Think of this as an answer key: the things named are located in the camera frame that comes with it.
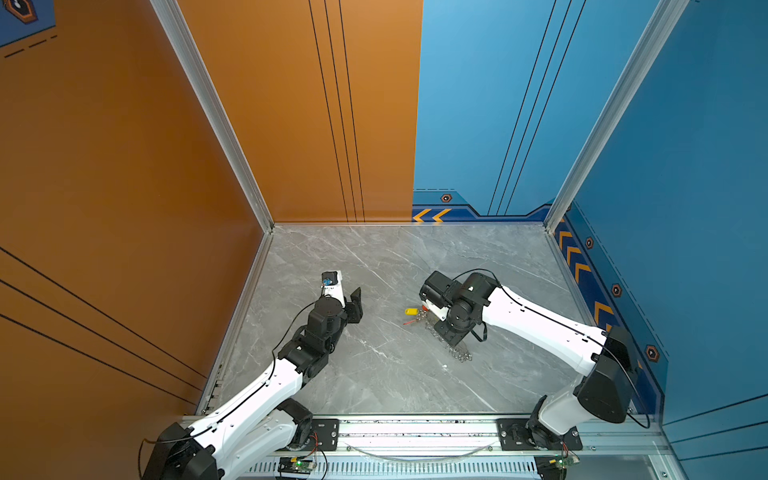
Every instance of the metal bracket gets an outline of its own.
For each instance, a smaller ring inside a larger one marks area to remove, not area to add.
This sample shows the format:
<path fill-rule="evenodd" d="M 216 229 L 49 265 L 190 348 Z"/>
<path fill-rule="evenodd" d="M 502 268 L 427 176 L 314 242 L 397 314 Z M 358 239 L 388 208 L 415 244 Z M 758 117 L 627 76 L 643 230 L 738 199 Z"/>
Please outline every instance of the metal bracket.
<path fill-rule="evenodd" d="M 317 446 L 320 450 L 335 452 L 339 443 L 339 420 L 338 419 L 312 419 L 312 432 L 317 433 Z M 307 443 L 306 450 L 311 450 L 312 441 Z"/>
<path fill-rule="evenodd" d="M 498 440 L 502 444 L 503 451 L 539 450 L 534 446 L 533 438 L 528 429 L 525 428 L 527 422 L 528 419 L 496 419 Z M 576 427 L 563 435 L 563 441 L 568 450 L 578 451 L 584 448 Z"/>

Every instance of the orange wall panel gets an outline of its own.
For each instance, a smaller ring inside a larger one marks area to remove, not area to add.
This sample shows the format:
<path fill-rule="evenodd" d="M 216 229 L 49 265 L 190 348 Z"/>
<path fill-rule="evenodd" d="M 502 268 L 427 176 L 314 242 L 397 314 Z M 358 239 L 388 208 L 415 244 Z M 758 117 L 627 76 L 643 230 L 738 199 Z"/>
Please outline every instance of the orange wall panel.
<path fill-rule="evenodd" d="M 340 5 L 366 220 L 410 221 L 422 2 Z M 345 81 L 340 75 L 342 88 Z"/>
<path fill-rule="evenodd" d="M 275 221 L 410 219 L 421 2 L 180 6 Z"/>
<path fill-rule="evenodd" d="M 179 5 L 273 219 L 346 221 L 307 2 Z"/>
<path fill-rule="evenodd" d="M 263 233 L 150 3 L 55 14 L 0 51 L 45 39 L 0 56 L 3 478 L 135 479 L 139 441 L 194 412 Z"/>

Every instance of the blue wall panel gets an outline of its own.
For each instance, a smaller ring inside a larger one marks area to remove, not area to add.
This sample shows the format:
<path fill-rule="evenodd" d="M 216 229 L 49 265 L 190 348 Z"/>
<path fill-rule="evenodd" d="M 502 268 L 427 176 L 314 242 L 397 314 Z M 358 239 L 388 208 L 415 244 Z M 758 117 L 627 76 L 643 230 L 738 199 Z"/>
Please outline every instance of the blue wall panel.
<path fill-rule="evenodd" d="M 656 4 L 426 0 L 414 188 L 481 215 L 554 198 Z"/>
<path fill-rule="evenodd" d="M 35 0 L 32 2 L 32 8 L 37 20 L 24 23 L 11 14 L 5 5 L 0 5 L 0 47 L 56 26 L 53 0 Z"/>
<path fill-rule="evenodd" d="M 692 480 L 768 459 L 764 425 L 718 433 L 768 420 L 766 25 L 691 2 L 577 195 L 668 355 L 665 429 L 707 435 L 674 443 Z"/>

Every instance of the vented metal panel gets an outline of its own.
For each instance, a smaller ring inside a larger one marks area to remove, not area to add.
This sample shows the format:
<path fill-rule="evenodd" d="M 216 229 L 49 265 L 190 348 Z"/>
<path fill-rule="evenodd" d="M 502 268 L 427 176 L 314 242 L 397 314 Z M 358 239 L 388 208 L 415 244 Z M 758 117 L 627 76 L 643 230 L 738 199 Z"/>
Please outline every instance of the vented metal panel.
<path fill-rule="evenodd" d="M 540 480 L 531 456 L 482 456 L 460 462 L 390 462 L 360 455 L 330 456 L 326 480 L 339 478 L 535 478 Z M 279 457 L 267 457 L 256 463 L 241 478 L 275 478 Z M 311 479 L 322 478 L 325 460 L 318 458 Z"/>

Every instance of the orange chevron arrow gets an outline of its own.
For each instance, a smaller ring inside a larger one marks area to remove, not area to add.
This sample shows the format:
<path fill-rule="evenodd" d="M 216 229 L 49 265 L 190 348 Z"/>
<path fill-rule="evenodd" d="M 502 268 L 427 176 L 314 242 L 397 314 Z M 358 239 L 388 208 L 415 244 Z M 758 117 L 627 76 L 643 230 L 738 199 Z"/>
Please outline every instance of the orange chevron arrow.
<path fill-rule="evenodd" d="M 578 283 L 578 273 L 582 270 L 591 272 L 592 269 L 589 267 L 589 265 L 584 265 L 583 263 L 576 263 L 576 271 L 574 272 L 574 276 L 576 277 L 576 283 Z"/>
<path fill-rule="evenodd" d="M 434 217 L 432 217 L 432 219 L 433 219 L 435 222 L 440 222 L 440 223 L 442 223 L 442 220 L 440 220 L 440 217 L 442 217 L 443 215 L 445 215 L 445 214 L 446 214 L 446 213 L 448 213 L 449 211 L 451 211 L 451 209 L 450 209 L 450 208 L 446 208 L 445 210 L 443 210 L 443 211 L 442 211 L 442 212 L 440 212 L 439 214 L 437 214 L 437 215 L 435 215 Z"/>
<path fill-rule="evenodd" d="M 603 303 L 600 303 L 600 302 L 595 302 L 594 303 L 594 322 L 596 324 L 598 324 L 598 325 L 600 325 L 599 317 L 600 317 L 600 311 L 601 310 L 604 311 L 604 312 L 608 312 L 611 315 L 614 314 L 614 311 L 608 305 L 604 305 Z"/>
<path fill-rule="evenodd" d="M 560 232 L 560 250 L 563 250 L 563 237 L 573 237 L 573 234 L 566 231 Z"/>
<path fill-rule="evenodd" d="M 568 266 L 571 266 L 571 253 L 581 253 L 581 250 L 576 247 L 568 247 L 565 250 L 568 252 L 568 258 L 566 259 L 568 261 Z"/>
<path fill-rule="evenodd" d="M 422 210 L 422 212 L 420 214 L 418 214 L 415 217 L 413 217 L 413 220 L 416 220 L 417 222 L 424 223 L 424 220 L 422 220 L 422 215 L 426 214 L 430 210 L 431 210 L 431 208 L 425 208 L 424 210 Z"/>

